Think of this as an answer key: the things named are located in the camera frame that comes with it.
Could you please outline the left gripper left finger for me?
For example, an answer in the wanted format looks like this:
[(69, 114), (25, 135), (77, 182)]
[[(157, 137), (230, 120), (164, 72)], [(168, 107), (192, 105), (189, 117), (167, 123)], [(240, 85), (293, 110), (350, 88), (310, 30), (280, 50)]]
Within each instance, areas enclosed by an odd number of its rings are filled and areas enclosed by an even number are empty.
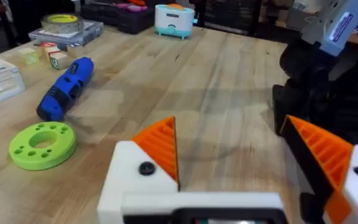
[(179, 191), (175, 117), (116, 143), (97, 206), (100, 223), (123, 223), (125, 194)]

